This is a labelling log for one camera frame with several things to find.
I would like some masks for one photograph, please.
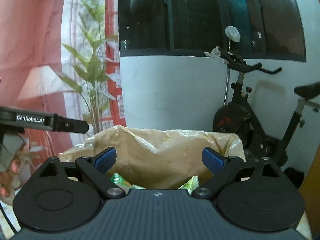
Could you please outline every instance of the beige plastic bag liner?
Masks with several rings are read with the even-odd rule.
[[[116,164],[109,171],[117,172],[131,184],[145,188],[173,189],[199,176],[202,184],[212,173],[202,164],[202,150],[211,147],[224,156],[244,158],[243,146],[236,134],[216,132],[136,129],[114,126],[88,138],[64,153],[63,162],[95,156],[107,147],[117,151]]]

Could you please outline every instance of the metal screw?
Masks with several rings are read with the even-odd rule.
[[[107,193],[111,196],[119,196],[122,192],[123,190],[119,187],[112,187],[107,190]]]
[[[195,190],[195,193],[199,196],[207,196],[210,194],[210,190],[205,187],[199,187]]]

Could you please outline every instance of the black cable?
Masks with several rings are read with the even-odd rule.
[[[0,202],[0,210],[1,210],[2,214],[3,214],[3,216],[4,216],[4,219],[7,221],[9,227],[11,228],[13,233],[16,234],[17,230],[14,228],[13,224],[10,222],[9,218],[7,217],[7,214],[4,212],[4,209],[3,209],[2,205],[1,205],[1,202]]]

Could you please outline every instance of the black circular housing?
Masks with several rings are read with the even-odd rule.
[[[49,176],[27,183],[15,197],[13,211],[21,227],[57,232],[86,223],[100,203],[92,187],[67,177]]]
[[[267,176],[224,188],[217,207],[236,225],[262,232],[295,228],[304,212],[303,198],[293,185]]]

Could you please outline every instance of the gray ribbed panel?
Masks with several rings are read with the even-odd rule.
[[[92,221],[58,234],[22,230],[13,240],[302,240],[290,229],[274,234],[242,230],[221,218],[207,200],[181,190],[133,189],[109,200]]]

